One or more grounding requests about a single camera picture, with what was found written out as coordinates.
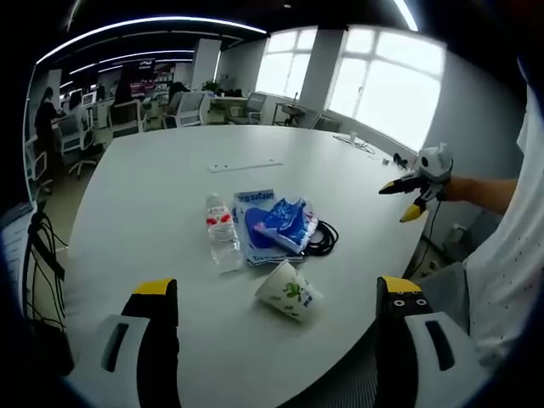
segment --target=plastic water bottle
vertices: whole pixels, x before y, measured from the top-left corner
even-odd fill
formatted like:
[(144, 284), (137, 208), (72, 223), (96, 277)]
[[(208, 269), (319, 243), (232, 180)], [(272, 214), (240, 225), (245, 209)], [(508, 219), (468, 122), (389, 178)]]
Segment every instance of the plastic water bottle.
[(243, 262), (240, 240), (229, 208), (217, 194), (206, 198), (206, 224), (213, 262), (221, 272), (239, 269)]

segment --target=bright window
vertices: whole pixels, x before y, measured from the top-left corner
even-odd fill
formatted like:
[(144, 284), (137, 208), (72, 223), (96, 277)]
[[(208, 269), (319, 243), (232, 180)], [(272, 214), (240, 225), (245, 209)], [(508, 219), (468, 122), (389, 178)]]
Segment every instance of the bright window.
[(412, 34), (352, 27), (327, 108), (417, 152), (436, 111), (444, 63), (442, 44)]
[(257, 91), (300, 96), (316, 33), (316, 28), (304, 28), (272, 34), (258, 72)]

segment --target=potted plant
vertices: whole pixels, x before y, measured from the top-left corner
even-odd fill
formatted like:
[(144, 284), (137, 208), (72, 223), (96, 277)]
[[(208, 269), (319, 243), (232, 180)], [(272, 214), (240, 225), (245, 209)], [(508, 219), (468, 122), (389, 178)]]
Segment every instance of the potted plant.
[(216, 94), (219, 91), (219, 82), (215, 82), (210, 79), (202, 84), (202, 90)]

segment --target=computer monitor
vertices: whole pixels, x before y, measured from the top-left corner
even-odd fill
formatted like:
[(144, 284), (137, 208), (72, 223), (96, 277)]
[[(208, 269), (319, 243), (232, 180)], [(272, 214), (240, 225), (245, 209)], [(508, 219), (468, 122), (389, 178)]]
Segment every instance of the computer monitor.
[(85, 93), (82, 98), (83, 107), (90, 106), (96, 102), (96, 91)]

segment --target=cup with green print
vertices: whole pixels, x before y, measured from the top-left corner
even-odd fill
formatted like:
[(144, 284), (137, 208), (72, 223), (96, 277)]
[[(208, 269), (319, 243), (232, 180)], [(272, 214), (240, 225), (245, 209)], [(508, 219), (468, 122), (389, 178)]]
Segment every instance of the cup with green print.
[(312, 320), (319, 315), (323, 299), (323, 295), (288, 261), (283, 261), (270, 273), (255, 296), (300, 321)]

